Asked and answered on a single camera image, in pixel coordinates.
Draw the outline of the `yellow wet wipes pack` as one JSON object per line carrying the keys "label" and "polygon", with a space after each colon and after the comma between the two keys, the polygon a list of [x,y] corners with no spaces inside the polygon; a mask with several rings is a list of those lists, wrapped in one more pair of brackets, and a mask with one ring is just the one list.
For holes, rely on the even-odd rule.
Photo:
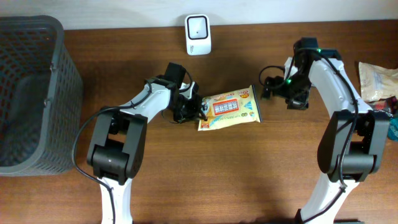
{"label": "yellow wet wipes pack", "polygon": [[262,122],[254,85],[240,90],[204,97],[198,131],[211,131],[236,124]]}

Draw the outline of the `kraft paper pouch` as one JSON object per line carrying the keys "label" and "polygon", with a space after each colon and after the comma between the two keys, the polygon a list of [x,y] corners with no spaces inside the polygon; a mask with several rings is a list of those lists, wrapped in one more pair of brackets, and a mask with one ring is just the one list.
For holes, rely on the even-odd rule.
{"label": "kraft paper pouch", "polygon": [[397,98],[397,69],[359,62],[361,97],[364,101]]}

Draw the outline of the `black hex wrench set packet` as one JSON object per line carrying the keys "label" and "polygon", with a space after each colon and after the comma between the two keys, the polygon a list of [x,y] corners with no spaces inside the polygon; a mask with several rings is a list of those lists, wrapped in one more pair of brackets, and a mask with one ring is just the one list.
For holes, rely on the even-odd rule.
{"label": "black hex wrench set packet", "polygon": [[392,96],[383,100],[379,100],[373,103],[376,110],[383,110],[390,114],[397,113],[397,98]]}

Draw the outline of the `teal mouthwash bottle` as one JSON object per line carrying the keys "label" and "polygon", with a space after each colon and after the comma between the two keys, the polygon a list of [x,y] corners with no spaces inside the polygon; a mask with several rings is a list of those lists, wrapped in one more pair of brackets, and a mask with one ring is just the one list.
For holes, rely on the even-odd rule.
{"label": "teal mouthwash bottle", "polygon": [[387,137],[392,141],[398,141],[398,118],[390,119]]}

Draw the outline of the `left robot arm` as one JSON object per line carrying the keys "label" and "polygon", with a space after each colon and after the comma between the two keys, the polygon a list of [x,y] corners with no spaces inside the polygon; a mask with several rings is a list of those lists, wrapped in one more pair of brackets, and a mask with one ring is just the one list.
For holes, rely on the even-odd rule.
{"label": "left robot arm", "polygon": [[96,124],[87,154],[93,178],[102,198],[102,223],[132,223],[131,185],[141,167],[147,126],[165,110],[173,113],[175,124],[205,117],[198,85],[183,79],[187,70],[169,63],[163,75],[147,79],[144,89],[131,101],[104,107]]}

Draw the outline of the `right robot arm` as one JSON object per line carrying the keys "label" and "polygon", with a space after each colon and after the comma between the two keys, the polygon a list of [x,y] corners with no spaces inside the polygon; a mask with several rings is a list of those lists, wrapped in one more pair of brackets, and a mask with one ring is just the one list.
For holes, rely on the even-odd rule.
{"label": "right robot arm", "polygon": [[278,96],[287,109],[306,110],[311,87],[318,90],[330,116],[317,151],[321,174],[294,223],[334,223],[347,196],[379,170],[389,116],[373,110],[360,97],[336,49],[320,48],[316,38],[303,37],[293,50],[280,67],[283,76],[259,80],[261,97]]}

